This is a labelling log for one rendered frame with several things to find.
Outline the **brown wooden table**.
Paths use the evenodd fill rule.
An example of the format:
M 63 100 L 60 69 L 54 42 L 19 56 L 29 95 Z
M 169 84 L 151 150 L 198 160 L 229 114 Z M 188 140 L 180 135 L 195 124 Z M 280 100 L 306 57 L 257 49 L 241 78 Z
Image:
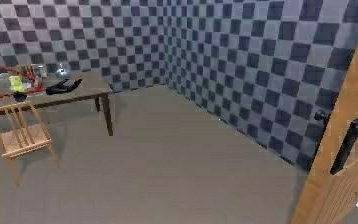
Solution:
M 92 71 L 75 71 L 70 78 L 75 80 L 82 79 L 79 87 L 72 92 L 60 95 L 47 95 L 46 93 L 30 94 L 27 100 L 30 100 L 34 107 L 38 109 L 94 99 L 98 112 L 100 111 L 100 105 L 102 105 L 108 135 L 113 136 L 111 106 L 109 100 L 109 94 L 112 93 L 112 89 L 107 82 L 102 78 L 100 73 Z M 57 82 L 58 80 L 54 76 L 49 76 L 44 80 L 43 85 L 52 85 Z M 6 91 L 7 90 L 4 88 L 0 88 L 0 94 L 4 94 Z M 0 99 L 0 107 L 12 103 L 16 103 L 13 98 L 5 97 Z

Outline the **silver round kettle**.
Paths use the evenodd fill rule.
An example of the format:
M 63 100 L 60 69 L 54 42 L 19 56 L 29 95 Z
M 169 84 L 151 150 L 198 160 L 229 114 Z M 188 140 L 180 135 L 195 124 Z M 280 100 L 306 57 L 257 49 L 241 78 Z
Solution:
M 55 76 L 58 78 L 68 78 L 70 76 L 70 71 L 63 64 L 60 64 L 55 71 Z

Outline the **black door knob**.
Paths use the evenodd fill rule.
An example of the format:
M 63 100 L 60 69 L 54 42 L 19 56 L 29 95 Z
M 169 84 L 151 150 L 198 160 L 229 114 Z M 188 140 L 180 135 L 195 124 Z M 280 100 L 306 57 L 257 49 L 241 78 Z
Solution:
M 327 121 L 329 119 L 329 115 L 325 111 L 319 110 L 315 113 L 314 119 L 316 121 Z

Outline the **yellow-green bottle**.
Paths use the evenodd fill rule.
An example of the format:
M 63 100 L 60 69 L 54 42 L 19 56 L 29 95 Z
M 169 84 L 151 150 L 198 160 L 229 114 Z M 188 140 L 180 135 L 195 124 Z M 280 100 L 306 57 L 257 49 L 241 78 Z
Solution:
M 10 88 L 12 91 L 14 91 L 14 92 L 23 92 L 24 91 L 20 76 L 10 76 L 9 81 L 10 81 Z

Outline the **brown wooden room door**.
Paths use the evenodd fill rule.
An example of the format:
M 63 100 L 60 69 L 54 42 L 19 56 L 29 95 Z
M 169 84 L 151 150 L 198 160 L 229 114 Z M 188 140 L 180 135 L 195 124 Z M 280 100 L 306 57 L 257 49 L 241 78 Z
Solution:
M 337 224 L 358 201 L 358 44 L 291 224 Z

